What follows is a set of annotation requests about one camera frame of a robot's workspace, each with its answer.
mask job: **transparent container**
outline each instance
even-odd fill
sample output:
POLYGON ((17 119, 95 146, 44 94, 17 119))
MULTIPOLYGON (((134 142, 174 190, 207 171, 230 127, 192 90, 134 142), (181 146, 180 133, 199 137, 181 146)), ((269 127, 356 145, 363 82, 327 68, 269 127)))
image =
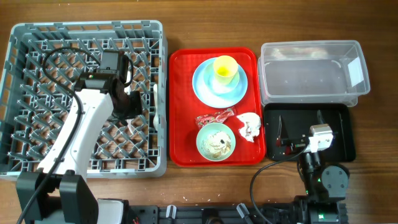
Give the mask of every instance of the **transparent container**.
POLYGON ((355 40, 265 43, 258 72, 262 104, 344 103, 369 93, 368 70, 355 40))

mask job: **gray dish rack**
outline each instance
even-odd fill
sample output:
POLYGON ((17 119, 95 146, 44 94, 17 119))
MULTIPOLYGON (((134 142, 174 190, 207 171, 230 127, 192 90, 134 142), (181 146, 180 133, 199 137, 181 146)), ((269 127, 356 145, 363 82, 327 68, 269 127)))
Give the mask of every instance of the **gray dish rack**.
MULTIPOLYGON (((132 90, 143 114, 127 126, 107 121, 93 150, 88 177, 159 177, 166 170, 167 39, 159 21, 101 21, 17 24, 11 30, 0 82, 0 178, 15 180, 35 171, 60 132, 72 98, 40 72, 46 52, 79 47, 100 59, 104 49, 122 50, 134 62, 132 90), (154 90, 158 86, 158 131, 154 90)), ((47 68, 66 85, 96 67, 86 55, 49 58, 47 68)))

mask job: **red tray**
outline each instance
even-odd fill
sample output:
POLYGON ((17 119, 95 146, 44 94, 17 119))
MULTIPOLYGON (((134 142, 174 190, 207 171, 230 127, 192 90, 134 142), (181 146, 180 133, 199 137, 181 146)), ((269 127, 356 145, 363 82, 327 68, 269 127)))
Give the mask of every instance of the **red tray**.
POLYGON ((246 141, 238 129, 243 123, 236 116, 228 118, 224 124, 231 128, 236 138, 232 155, 224 161, 208 161, 200 155, 196 146, 199 132, 195 118, 222 109, 202 103, 193 92, 192 77, 195 69, 209 58, 229 55, 242 66, 248 77, 248 90, 244 98, 235 105, 237 114, 257 113, 262 120, 260 88, 257 76, 257 59, 254 53, 244 47, 220 49, 178 50, 169 62, 169 139, 170 157, 179 166, 235 166, 252 165, 262 161, 266 153, 264 127, 254 143, 246 141))

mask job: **wood surface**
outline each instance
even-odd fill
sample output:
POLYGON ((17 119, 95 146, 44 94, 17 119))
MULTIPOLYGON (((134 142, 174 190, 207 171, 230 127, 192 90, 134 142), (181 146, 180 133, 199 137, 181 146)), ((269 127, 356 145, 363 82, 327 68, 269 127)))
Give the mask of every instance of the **wood surface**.
MULTIPOLYGON (((0 66, 13 25, 21 22, 157 19, 169 54, 177 49, 246 46, 259 57, 265 42, 357 40, 371 92, 351 108, 357 158, 347 199, 350 223, 398 222, 398 1, 21 1, 0 3, 0 66)), ((182 169, 169 161, 157 179, 90 179, 95 197, 131 205, 249 203, 256 166, 182 169)), ((258 203, 290 202, 305 193, 295 163, 263 172, 258 203)), ((0 180, 0 223, 15 223, 21 208, 15 182, 0 180)))

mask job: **green bowl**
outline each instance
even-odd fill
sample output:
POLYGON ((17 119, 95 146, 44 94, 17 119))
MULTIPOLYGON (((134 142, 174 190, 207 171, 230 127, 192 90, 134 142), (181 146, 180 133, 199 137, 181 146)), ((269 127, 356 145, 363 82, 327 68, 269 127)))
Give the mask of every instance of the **green bowl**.
POLYGON ((234 152, 235 146, 236 146, 235 135, 232 132, 232 130, 225 124, 221 124, 221 123, 207 124, 206 126, 201 128, 201 130, 199 131, 198 136, 197 136, 198 151, 201 154, 201 156, 203 156, 204 158, 206 158, 209 161, 218 162, 218 161, 223 161, 223 160, 227 159, 230 155, 232 155, 232 152, 234 152), (211 134, 216 134, 219 131, 224 131, 231 138, 231 150, 229 150, 229 152, 227 154, 220 156, 219 158, 214 158, 213 156, 207 154, 202 149, 202 144, 203 144, 203 140, 205 140, 207 138, 207 136, 209 136, 211 134))

